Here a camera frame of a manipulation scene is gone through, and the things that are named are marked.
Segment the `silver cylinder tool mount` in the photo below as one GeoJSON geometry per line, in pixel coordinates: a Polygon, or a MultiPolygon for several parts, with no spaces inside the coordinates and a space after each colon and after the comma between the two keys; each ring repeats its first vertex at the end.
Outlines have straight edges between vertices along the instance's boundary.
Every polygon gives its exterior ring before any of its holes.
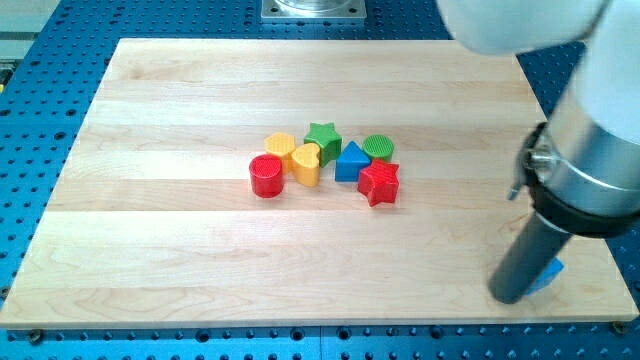
{"type": "Polygon", "coordinates": [[[508,199],[522,187],[552,225],[584,237],[618,236],[639,221],[639,143],[606,129],[568,91],[516,156],[508,199]]]}

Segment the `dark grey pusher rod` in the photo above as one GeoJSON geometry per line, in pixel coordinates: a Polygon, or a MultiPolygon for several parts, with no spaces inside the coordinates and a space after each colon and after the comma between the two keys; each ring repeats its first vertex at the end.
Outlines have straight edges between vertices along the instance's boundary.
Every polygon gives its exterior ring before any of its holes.
{"type": "Polygon", "coordinates": [[[490,277],[492,296],[505,304],[519,302],[572,234],[534,213],[490,277]]]}

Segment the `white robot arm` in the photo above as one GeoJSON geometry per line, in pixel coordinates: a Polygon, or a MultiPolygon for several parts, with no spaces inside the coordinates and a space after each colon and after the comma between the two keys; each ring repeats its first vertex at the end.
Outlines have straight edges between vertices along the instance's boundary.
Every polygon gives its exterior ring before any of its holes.
{"type": "Polygon", "coordinates": [[[529,292],[568,240],[607,238],[639,218],[639,4],[636,0],[441,0],[450,34],[481,54],[586,44],[550,119],[526,138],[510,193],[534,212],[488,287],[503,303],[529,292]]]}

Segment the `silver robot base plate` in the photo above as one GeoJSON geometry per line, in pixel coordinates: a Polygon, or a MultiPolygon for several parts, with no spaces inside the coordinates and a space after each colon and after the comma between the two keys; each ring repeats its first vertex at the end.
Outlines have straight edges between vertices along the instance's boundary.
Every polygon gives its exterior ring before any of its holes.
{"type": "Polygon", "coordinates": [[[365,0],[261,0],[261,18],[270,21],[364,20],[365,0]]]}

